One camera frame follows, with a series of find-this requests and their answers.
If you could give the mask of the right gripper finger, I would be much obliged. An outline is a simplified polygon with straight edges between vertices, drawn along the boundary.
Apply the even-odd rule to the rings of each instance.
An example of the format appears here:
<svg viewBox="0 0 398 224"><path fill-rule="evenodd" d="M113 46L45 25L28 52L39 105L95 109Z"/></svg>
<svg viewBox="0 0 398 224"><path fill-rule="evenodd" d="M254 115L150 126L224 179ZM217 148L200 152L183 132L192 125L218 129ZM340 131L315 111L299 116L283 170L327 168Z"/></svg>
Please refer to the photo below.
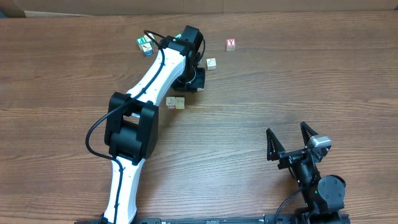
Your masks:
<svg viewBox="0 0 398 224"><path fill-rule="evenodd" d="M316 131L314 131L306 122L302 121L300 123L300 129L302 132L302 137L303 137L303 141L304 144L307 145L310 138L312 136L316 136L318 135L318 133Z"/></svg>
<svg viewBox="0 0 398 224"><path fill-rule="evenodd" d="M281 155L285 153L284 147L281 145L276 135L270 128L266 130L266 136L267 136L267 160L268 161L279 160Z"/></svg>

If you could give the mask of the small wooden picture block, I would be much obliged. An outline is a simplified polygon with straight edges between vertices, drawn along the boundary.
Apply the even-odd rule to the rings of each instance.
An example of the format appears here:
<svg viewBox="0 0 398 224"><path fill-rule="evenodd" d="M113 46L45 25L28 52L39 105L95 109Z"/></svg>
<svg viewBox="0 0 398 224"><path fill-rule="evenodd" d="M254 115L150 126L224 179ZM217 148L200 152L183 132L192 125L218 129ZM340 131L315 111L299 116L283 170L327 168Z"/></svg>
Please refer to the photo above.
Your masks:
<svg viewBox="0 0 398 224"><path fill-rule="evenodd" d="M175 108L177 110L185 109L185 98L184 97L176 97L175 98Z"/></svg>

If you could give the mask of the green letter L block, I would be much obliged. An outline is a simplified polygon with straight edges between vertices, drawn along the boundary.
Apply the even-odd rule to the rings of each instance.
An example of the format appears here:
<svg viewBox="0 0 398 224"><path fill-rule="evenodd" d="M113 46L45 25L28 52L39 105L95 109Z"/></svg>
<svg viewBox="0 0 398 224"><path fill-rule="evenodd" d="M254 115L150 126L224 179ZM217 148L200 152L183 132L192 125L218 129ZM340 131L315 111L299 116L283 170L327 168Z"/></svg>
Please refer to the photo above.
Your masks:
<svg viewBox="0 0 398 224"><path fill-rule="evenodd" d="M174 96L166 97L165 104L166 104L167 109L170 109L170 110L175 109L175 100L176 100L176 98Z"/></svg>

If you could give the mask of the wooden block pencil picture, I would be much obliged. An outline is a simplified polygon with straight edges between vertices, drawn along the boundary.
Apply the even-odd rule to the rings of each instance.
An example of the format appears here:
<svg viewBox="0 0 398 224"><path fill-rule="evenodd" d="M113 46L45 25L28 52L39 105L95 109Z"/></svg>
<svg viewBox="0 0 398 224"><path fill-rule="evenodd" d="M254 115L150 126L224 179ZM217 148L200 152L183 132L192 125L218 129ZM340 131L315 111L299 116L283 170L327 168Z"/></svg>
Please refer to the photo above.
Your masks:
<svg viewBox="0 0 398 224"><path fill-rule="evenodd" d="M150 43L145 43L141 45L142 51L146 57L154 54L153 48Z"/></svg>

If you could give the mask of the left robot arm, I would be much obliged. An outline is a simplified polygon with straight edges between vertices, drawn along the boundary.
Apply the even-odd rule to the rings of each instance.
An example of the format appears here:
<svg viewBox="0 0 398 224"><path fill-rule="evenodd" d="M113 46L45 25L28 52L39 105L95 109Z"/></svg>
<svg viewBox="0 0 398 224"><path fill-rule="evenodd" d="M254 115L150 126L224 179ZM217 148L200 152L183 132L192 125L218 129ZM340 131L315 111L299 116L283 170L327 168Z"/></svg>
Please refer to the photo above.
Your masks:
<svg viewBox="0 0 398 224"><path fill-rule="evenodd" d="M133 223L137 189L144 162L158 139L159 105L170 88L198 92L205 86L205 69L198 66L205 40L199 29L186 26L179 37L162 37L159 53L140 82L109 100L104 143L109 147L112 182L109 202L99 223Z"/></svg>

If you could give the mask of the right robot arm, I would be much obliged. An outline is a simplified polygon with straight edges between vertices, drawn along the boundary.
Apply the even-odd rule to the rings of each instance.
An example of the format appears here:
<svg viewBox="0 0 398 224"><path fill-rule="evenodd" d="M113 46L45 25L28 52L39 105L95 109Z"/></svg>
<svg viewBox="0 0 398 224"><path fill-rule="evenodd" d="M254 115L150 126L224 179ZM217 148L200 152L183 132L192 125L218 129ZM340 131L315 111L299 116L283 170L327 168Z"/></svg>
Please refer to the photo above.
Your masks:
<svg viewBox="0 0 398 224"><path fill-rule="evenodd" d="M266 130L267 160L278 161L280 170L288 169L298 183L298 190L286 198L271 218L273 223L340 224L349 223L348 215L340 210L345 207L346 182L338 175L322 177L317 163L328 154L331 139L314 131L306 122L300 123L304 148L287 152L271 129ZM291 215L281 215L289 200L301 194L305 206Z"/></svg>

